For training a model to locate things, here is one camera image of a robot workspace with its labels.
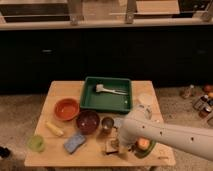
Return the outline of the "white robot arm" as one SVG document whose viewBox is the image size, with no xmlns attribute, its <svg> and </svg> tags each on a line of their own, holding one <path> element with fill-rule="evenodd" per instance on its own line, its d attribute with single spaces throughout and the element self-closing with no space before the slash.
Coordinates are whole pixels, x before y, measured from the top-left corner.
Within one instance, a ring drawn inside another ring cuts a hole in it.
<svg viewBox="0 0 213 171">
<path fill-rule="evenodd" d="M 122 146 L 130 147 L 141 137 L 213 161 L 213 130 L 153 121 L 151 110 L 142 104 L 124 117 L 118 129 Z"/>
</svg>

